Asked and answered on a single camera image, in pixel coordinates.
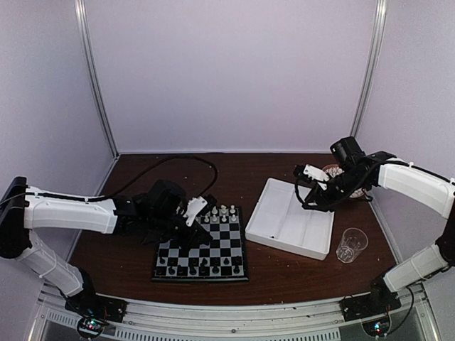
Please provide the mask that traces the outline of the eleventh black chess piece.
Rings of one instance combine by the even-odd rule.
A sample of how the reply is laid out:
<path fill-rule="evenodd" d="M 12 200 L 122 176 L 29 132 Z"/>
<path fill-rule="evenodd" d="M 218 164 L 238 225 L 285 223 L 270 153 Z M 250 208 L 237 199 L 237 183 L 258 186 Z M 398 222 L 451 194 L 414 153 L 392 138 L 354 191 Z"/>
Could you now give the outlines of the eleventh black chess piece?
<path fill-rule="evenodd" d="M 196 268 L 191 266 L 189 268 L 189 273 L 190 273 L 190 275 L 195 276 L 197 273 Z"/>

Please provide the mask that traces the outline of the white plastic compartment tray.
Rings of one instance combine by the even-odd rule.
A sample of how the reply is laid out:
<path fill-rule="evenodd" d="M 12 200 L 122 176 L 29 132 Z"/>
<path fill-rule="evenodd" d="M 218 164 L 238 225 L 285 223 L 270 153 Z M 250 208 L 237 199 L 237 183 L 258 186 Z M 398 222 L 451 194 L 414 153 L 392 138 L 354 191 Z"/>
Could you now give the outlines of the white plastic compartment tray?
<path fill-rule="evenodd" d="M 303 209 L 293 184 L 268 178 L 245 235 L 251 242 L 323 261 L 330 251 L 333 221 L 332 212 Z"/>

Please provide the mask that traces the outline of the black white chess board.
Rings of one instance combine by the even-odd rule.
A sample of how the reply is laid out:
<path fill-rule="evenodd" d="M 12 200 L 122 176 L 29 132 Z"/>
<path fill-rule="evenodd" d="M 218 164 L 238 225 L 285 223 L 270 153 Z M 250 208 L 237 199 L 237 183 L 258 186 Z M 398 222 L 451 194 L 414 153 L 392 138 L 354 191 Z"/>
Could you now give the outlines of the black white chess board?
<path fill-rule="evenodd" d="M 196 217 L 196 221 L 199 222 L 207 231 L 210 232 L 213 240 L 209 245 L 200 245 L 199 248 L 189 249 L 184 251 L 179 248 L 178 244 L 174 240 L 170 240 L 166 243 L 161 243 L 157 247 L 156 260 L 154 267 L 151 272 L 151 280 L 153 282 L 221 282 L 221 281 L 248 281 L 249 274 L 247 269 L 247 253 L 246 253 L 246 239 L 245 239 L 245 228 L 242 221 L 242 208 L 236 206 L 240 213 L 240 221 L 237 223 L 227 224 L 212 224 L 202 223 L 201 218 L 203 216 Z M 166 264 L 159 263 L 159 257 L 166 258 Z M 240 256 L 242 258 L 240 265 L 234 265 L 232 258 Z M 197 258 L 198 265 L 192 266 L 191 259 Z M 199 274 L 199 268 L 203 258 L 208 260 L 208 275 L 201 276 Z M 230 264 L 223 265 L 224 258 L 229 258 Z M 186 275 L 179 276 L 177 274 L 178 265 L 186 267 Z M 176 272 L 173 276 L 168 274 L 168 267 L 174 267 Z M 189 273 L 190 267 L 196 268 L 196 275 L 192 276 Z M 215 275 L 212 273 L 213 266 L 219 266 L 220 272 Z M 242 268 L 241 274 L 236 276 L 232 272 L 232 276 L 222 276 L 221 267 L 230 266 L 232 270 L 235 266 Z M 156 270 L 159 268 L 166 268 L 165 276 L 157 276 Z"/>

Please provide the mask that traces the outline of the black chess pawn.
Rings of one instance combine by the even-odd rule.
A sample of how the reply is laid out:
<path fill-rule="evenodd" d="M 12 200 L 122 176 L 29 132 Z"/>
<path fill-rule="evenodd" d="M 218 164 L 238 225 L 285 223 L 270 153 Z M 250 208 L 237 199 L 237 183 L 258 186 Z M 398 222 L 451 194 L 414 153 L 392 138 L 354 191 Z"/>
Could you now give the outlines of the black chess pawn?
<path fill-rule="evenodd" d="M 233 257 L 232 258 L 232 263 L 234 265 L 240 265 L 241 264 L 241 261 L 242 261 L 242 258 L 240 256 L 236 256 L 236 257 Z"/>

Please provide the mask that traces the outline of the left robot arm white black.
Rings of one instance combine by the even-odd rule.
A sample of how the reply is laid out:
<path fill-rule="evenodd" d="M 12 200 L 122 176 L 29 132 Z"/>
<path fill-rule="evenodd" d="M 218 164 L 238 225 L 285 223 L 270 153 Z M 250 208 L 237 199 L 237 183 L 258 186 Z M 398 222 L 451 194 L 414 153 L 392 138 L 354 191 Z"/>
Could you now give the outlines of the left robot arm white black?
<path fill-rule="evenodd" d="M 82 269 L 58 256 L 36 234 L 38 228 L 79 229 L 100 234 L 145 233 L 158 242 L 174 240 L 182 249 L 211 241 L 196 221 L 210 212 L 213 196 L 186 199 L 179 185 L 158 180 L 147 193 L 83 197 L 45 192 L 14 178 L 1 198 L 1 257 L 14 259 L 53 283 L 86 315 L 102 309 L 102 299 Z"/>

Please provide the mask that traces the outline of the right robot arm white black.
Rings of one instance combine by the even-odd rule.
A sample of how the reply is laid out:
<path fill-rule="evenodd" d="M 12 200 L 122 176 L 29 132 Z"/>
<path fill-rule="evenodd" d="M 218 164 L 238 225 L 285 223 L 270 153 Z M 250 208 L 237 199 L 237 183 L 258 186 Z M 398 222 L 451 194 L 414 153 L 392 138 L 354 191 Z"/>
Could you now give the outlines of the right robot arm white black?
<path fill-rule="evenodd" d="M 369 313 L 380 313 L 392 301 L 392 294 L 418 281 L 454 267 L 454 179 L 406 162 L 392 153 L 377 151 L 366 154 L 352 136 L 335 142 L 330 151 L 341 168 L 338 175 L 329 175 L 309 163 L 294 169 L 295 185 L 309 184 L 306 197 L 294 190 L 305 210 L 333 212 L 355 191 L 374 187 L 391 191 L 392 202 L 379 195 L 384 211 L 404 214 L 406 227 L 423 218 L 424 213 L 437 221 L 440 235 L 425 233 L 419 242 L 421 250 L 401 261 L 372 284 L 372 293 L 365 297 Z"/>

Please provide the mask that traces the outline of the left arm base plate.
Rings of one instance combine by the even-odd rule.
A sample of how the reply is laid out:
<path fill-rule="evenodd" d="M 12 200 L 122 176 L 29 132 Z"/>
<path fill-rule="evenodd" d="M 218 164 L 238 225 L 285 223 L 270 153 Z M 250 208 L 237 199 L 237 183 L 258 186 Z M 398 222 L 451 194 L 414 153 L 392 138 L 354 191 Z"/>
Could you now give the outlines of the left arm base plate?
<path fill-rule="evenodd" d="M 127 310 L 127 302 L 104 296 L 95 296 L 88 302 L 82 302 L 73 296 L 65 298 L 65 309 L 84 318 L 121 323 Z"/>

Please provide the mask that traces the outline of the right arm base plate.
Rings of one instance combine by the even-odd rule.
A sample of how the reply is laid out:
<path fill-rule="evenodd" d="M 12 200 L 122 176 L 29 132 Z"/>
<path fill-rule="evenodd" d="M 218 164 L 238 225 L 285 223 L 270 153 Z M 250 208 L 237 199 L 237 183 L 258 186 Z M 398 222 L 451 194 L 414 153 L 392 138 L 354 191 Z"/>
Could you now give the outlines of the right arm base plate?
<path fill-rule="evenodd" d="M 375 300 L 371 294 L 346 297 L 340 301 L 343 318 L 346 322 L 386 314 L 402 306 L 400 299 L 392 295 L 385 301 Z"/>

